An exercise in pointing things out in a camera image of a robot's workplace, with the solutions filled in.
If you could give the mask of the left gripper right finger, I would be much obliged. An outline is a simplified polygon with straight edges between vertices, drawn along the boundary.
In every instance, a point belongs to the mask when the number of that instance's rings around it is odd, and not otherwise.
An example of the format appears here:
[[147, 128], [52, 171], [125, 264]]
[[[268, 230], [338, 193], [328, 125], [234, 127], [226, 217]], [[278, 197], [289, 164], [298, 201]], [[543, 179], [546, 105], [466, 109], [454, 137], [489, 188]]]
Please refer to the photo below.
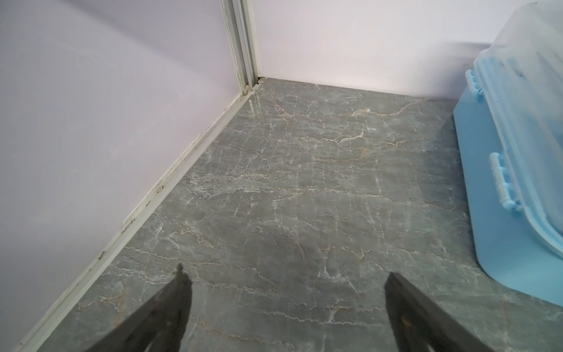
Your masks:
[[491, 351], [397, 272], [384, 285], [386, 311], [399, 351]]

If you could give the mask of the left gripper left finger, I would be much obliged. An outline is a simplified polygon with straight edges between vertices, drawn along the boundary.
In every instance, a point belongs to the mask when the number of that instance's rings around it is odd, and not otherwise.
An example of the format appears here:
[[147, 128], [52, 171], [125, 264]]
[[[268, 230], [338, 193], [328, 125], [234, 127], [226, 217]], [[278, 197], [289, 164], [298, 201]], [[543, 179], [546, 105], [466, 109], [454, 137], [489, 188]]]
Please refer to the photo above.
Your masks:
[[192, 281], [178, 264], [172, 281], [87, 350], [179, 351], [192, 300]]

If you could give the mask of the blue toolbox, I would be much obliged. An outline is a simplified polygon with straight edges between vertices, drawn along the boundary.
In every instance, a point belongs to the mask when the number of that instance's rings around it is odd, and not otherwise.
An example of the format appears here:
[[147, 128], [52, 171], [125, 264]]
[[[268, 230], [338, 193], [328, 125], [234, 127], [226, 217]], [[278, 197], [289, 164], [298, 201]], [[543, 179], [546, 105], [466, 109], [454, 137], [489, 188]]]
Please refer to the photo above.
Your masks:
[[466, 72], [453, 118], [476, 259], [562, 304], [562, 3], [517, 9]]

